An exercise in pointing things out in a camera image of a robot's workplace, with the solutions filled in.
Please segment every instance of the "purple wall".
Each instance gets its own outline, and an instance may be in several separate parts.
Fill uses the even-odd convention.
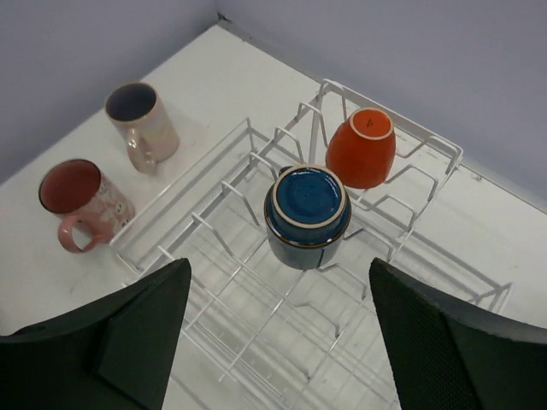
[[[0,182],[216,21],[214,0],[0,2]]]
[[[547,2],[219,0],[253,36],[547,199]]]

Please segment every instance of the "glazed blue mug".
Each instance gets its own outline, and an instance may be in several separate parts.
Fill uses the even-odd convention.
[[[264,217],[273,254],[289,267],[316,269],[342,243],[351,219],[350,197],[325,167],[285,167],[264,198]]]

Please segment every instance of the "white table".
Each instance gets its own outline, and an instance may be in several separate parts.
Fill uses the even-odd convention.
[[[107,246],[86,255],[61,248],[59,220],[38,202],[49,168],[74,157],[92,160],[139,209],[242,119],[249,116],[255,128],[271,134],[318,87],[218,26],[144,80],[161,94],[182,138],[158,176],[132,168],[122,139],[100,111],[0,186],[1,334],[96,300],[119,289],[129,274]],[[547,215],[461,167],[419,230],[500,283],[514,281],[504,314],[547,327]],[[169,390],[166,408],[179,408],[170,407],[183,400],[178,394],[184,393]]]

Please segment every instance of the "drinkware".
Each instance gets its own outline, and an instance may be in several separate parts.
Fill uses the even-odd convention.
[[[324,167],[287,167],[264,198],[264,217],[273,254],[289,267],[316,269],[342,243],[350,198],[340,179]]]
[[[104,110],[126,141],[129,160],[141,173],[156,172],[179,147],[179,136],[156,90],[145,83],[130,83],[114,90]]]
[[[395,144],[390,117],[376,108],[361,108],[334,133],[326,150],[326,166],[344,185],[370,189],[387,179]]]
[[[108,242],[135,216],[135,208],[93,162],[65,161],[52,168],[38,189],[42,206],[58,215],[62,222],[57,237],[69,252],[83,253]],[[91,234],[81,248],[73,229]]]

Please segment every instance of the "cup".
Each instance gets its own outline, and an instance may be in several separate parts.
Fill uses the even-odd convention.
[[[331,171],[303,164],[281,170],[264,198],[273,254],[295,269],[316,269],[336,254],[351,218],[351,203]]]
[[[83,253],[108,242],[135,216],[135,208],[97,165],[65,161],[51,169],[38,190],[42,206],[62,218],[57,237],[69,252]],[[91,241],[81,248],[73,228],[87,231]]]
[[[104,110],[125,139],[129,160],[141,173],[155,173],[156,163],[179,147],[179,136],[162,100],[148,84],[130,83],[114,90]]]
[[[376,108],[361,108],[342,123],[326,150],[326,166],[350,188],[382,184],[395,158],[395,131],[390,117]]]

